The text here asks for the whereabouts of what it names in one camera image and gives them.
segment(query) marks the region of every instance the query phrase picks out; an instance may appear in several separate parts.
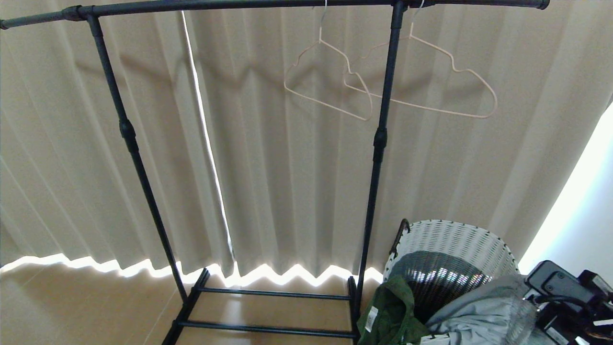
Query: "gray garment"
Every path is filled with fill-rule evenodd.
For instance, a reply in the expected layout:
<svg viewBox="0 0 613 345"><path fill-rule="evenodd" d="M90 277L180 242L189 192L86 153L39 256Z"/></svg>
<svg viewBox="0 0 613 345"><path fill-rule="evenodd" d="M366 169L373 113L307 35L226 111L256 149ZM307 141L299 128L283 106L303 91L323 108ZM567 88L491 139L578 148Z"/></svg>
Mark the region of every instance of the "gray garment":
<svg viewBox="0 0 613 345"><path fill-rule="evenodd" d="M433 334L449 334L450 345L526 344L536 308L522 298L521 275L503 276L468 292L437 311L425 324Z"/></svg>

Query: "beige curtain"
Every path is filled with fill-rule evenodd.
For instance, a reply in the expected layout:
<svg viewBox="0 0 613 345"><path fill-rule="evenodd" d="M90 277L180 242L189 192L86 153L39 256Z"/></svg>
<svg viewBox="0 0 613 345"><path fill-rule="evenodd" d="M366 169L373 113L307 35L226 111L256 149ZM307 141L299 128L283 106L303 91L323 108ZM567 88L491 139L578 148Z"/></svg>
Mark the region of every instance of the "beige curtain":
<svg viewBox="0 0 613 345"><path fill-rule="evenodd" d="M71 4L10 2L1 13ZM315 275L329 265L357 272L380 102L361 122L283 89L321 11L187 12L197 80L180 14L101 19L184 271L216 262L228 273L228 231L243 274L263 263L278 273L296 263ZM388 6L330 7L324 19L323 38L357 60L379 94L386 48L359 57L388 40L390 15ZM484 76L500 105L487 120L392 106L370 265L383 267L402 218L478 225L521 257L613 94L612 15L604 1L420 11L415 35ZM15 28L1 40L2 237L24 255L164 266L87 25ZM368 99L342 87L343 68L340 55L315 47L287 82L367 116ZM410 41L400 46L394 98L479 114L492 106L476 80Z"/></svg>

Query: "dark green cloth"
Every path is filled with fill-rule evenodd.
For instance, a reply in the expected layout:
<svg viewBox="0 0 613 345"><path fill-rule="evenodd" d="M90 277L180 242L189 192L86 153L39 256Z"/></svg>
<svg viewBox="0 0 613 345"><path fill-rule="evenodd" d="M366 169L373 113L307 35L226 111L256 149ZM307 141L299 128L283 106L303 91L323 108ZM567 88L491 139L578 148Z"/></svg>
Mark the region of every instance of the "dark green cloth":
<svg viewBox="0 0 613 345"><path fill-rule="evenodd" d="M357 321L361 335L358 345L419 344L421 338L430 332L413 315L414 307L413 292L404 278L400 275L390 277L377 288Z"/></svg>

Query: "garment rack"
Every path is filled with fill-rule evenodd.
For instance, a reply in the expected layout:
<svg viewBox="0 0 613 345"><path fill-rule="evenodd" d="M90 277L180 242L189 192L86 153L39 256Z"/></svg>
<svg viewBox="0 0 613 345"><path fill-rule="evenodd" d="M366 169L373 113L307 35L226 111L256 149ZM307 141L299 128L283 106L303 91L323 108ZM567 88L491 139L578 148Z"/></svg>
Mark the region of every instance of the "garment rack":
<svg viewBox="0 0 613 345"><path fill-rule="evenodd" d="M101 6L71 6L57 12L49 12L45 14L30 15L7 20L0 20L1 29L9 29L17 26L32 25L37 23L46 23L51 21L69 20L69 21L87 21L91 34L94 37L98 55L102 63L104 75L109 85L109 90L115 110L119 117L119 128L121 136L126 141L128 151L132 156L136 172L138 174L140 184L142 185L145 198L149 205L151 215L153 216L160 241L164 247L166 258L168 259L172 270L173 278L177 284L177 289L183 301L183 307L179 311L177 318L172 322L172 326L168 334L164 338L163 345L175 344L181 331L184 327L197 328L214 328L220 330L234 331L251 331L265 333L281 333L290 335L302 336L325 336L334 338L352 339L354 344L357 344L359 332L357 331L357 320L360 316L360 302L362 300L362 289L364 287L364 271L368 257L368 246L370 244L370 235L373 228L373 219L375 216L375 204L377 199L377 191L379 187L379 176L381 174L381 164L383 162L383 153L387 144L387 114L389 112L390 97L392 93L392 82L394 80L394 69L396 65L396 56L398 52L398 40L400 38L400 29L402 27L402 18L404 12L410 7L428 7L435 4L463 4L463 5L490 5L490 6L514 6L514 7L532 7L537 9L545 9L549 5L549 0L174 0L174 1L142 1L142 2L125 2L122 4L110 4ZM121 100L119 88L115 80L115 74L109 59L102 27L100 26L100 17L111 15L126 15L151 12L168 12L178 10L211 10L211 9L245 9L245 8L265 8L265 7L310 7L310 6L358 6L358 5L387 5L393 6L392 23L390 27L389 48L387 51L387 63L385 70L385 79L383 83L383 97L381 99L381 112L379 113L379 125L375 132L373 140L373 169L370 179L370 191L368 194L368 204L366 211L366 221L364 226L364 240L362 245L362 256L360 259L360 268L358 273L357 285L350 276L347 281L347 295L323 295L317 293L290 293L290 292L271 292L257 290L234 290L234 289L211 289L205 286L210 273L206 268L202 270L202 274L198 277L196 284L192 287L189 295L181 281L181 276L177 269L177 263L170 246L170 241L162 217L160 216L158 205L156 204L153 191L147 172L143 165L143 161L139 154L139 147L136 141L136 133L134 127L130 123L126 115L126 110ZM276 297L293 297L293 298L316 298L322 300L342 300L349 302L349 311L351 315L351 331L338 330L314 330L306 328L291 328L291 327L266 327L266 326L250 326L250 325L234 325L216 322L199 322L189 320L189 315L194 309L198 297L202 292L208 293L236 293L243 295L262 295Z"/></svg>

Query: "clothes hanger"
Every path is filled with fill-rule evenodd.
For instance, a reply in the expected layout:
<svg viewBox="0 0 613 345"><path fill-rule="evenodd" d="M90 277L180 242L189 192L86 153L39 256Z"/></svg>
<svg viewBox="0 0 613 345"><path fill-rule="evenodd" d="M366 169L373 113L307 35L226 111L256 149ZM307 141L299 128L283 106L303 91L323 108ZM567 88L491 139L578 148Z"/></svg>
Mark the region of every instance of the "clothes hanger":
<svg viewBox="0 0 613 345"><path fill-rule="evenodd" d="M296 59L296 62L294 64L291 64L290 67L287 69L287 71L285 71L285 75L283 76L283 87L285 88L285 90L287 90L287 91L289 91L289 92L291 92L291 93L293 93L293 94L295 94L297 96L300 96L302 98L306 98L306 99L308 99L310 101L319 103L319 104L321 104L323 106L327 106L327 107L332 108L334 110L340 111L340 112L342 112L344 114L347 114L349 116L357 118L358 120L368 121L373 116L373 97L372 97L373 94L370 91L368 91L368 87L366 86L366 83L362 79L362 76L360 76L359 73L353 72L351 70L351 64L349 63L349 58L347 57L347 55L345 53L343 53L340 49L334 47L333 45L329 44L328 42L324 41L321 38L321 31L322 31L321 28L322 28L322 25L324 23L324 17L326 15L327 9L328 9L328 0L325 0L324 13L321 15L321 21L319 22L319 39L315 43L313 43L309 47L307 47L305 50L303 50L300 54L298 54L298 58ZM322 101L320 101L318 99L315 99L315 98L303 95L303 94L301 94L301 93L299 93L299 92L297 92L295 90L292 90L289 87L287 87L287 75L289 74L289 71L291 71L292 68L297 67L300 64L300 58L302 57L302 55L304 55L306 52L308 52L309 50L311 50L312 48L314 48L315 46L320 45L320 44L322 44L322 45L324 45L324 46L326 46L328 48L331 48L335 52L339 53L345 59L345 62L347 63L347 69L343 71L343 82L345 82L345 78L346 78L346 76L348 74L352 75L352 76L356 76L360 80L360 83L362 84L362 87L364 88L363 90L361 90L359 88L355 88L355 87L351 87L351 88L353 88L355 90L358 90L358 91L361 91L363 93L366 93L368 95L368 102L370 103L370 112L368 113L368 117L366 117L366 118L361 117L359 115L353 114L352 112L348 112L348 111L346 111L344 109L340 109L339 107L335 107L335 106L333 106L331 104L322 102Z"/></svg>
<svg viewBox="0 0 613 345"><path fill-rule="evenodd" d="M477 79L479 79L481 81L481 83L483 83L483 85L485 85L485 87L492 94L492 98L494 100L493 108L492 108L492 111L489 114L487 114L487 115L476 115L476 114L468 114L468 113L464 113L464 112L455 112L455 111L451 111L451 110L444 110L444 109L437 109L437 108L431 108L431 107L426 107L426 106L420 106L419 104L413 104L413 103L409 103L409 102L399 101L397 99L392 99L391 101L399 103L399 104L403 104L403 105L406 105L406 106L416 107L416 108L420 108L420 109L424 109L424 110L431 110L431 111L435 111L435 112L441 112L441 113L450 114L450 115L459 115L459 116L466 116L466 117L471 117L471 118L488 118L488 117L492 116L496 112L496 110L498 109L498 97L496 96L496 92L492 89L492 87L477 72L473 71L472 69L470 69L470 68L457 69L455 67L455 59L454 59L454 56L453 56L452 53L449 53L447 50L445 50L445 49L443 49L443 48L441 48L439 46L433 45L430 42L424 41L423 39L421 39L419 37L413 36L413 23L415 21L415 18L417 17L417 14L419 13L419 10L421 10L421 8L424 6L424 1L425 0L422 0L421 5L417 9L417 12L415 12L415 14L413 15L413 18L411 19L411 29L409 31L409 36L401 37L400 40L405 40L405 39L411 40L411 39L413 39L415 41L418 41L418 42L420 42L422 44L425 44L425 45L427 45L427 46L429 46L431 48L434 48L435 50L438 50L439 52L447 55L451 59L451 68L453 69L453 71L455 73L469 72L470 74L472 74L475 77L477 77ZM364 60L364 59L368 58L370 56L371 52L374 49L377 49L379 47L382 47L382 46L388 45L388 44L389 44L389 42L386 42L386 43L378 44L378 45L372 47L368 51L366 56L362 56L359 59L360 60ZM346 74L343 74L343 83L344 83L344 85L346 87L351 88L351 89L353 89L355 91L362 92L362 93L365 92L364 90L361 90L359 88L356 88L356 87L353 87L353 86L347 84L347 80L346 80L345 76L346 76ZM377 98L382 98L381 95L376 95L376 94L372 94L372 95L374 97L377 97Z"/></svg>

